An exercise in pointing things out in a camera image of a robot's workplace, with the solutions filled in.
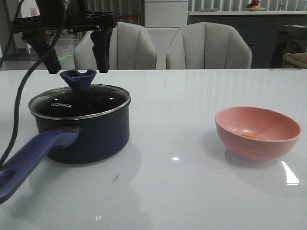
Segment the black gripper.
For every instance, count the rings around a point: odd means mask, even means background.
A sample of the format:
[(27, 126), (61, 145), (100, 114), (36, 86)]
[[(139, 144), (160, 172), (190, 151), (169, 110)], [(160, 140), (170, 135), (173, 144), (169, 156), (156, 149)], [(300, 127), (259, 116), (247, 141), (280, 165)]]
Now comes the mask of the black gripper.
[(23, 33), (22, 40), (29, 44), (42, 58), (50, 74), (60, 71), (61, 65), (56, 51), (47, 44), (45, 30), (60, 28), (77, 32), (91, 31), (92, 51), (100, 73), (107, 73), (110, 68), (109, 50), (113, 28), (117, 26), (114, 12), (87, 11), (82, 0), (37, 0), (39, 15), (17, 18), (12, 21), (12, 31)]

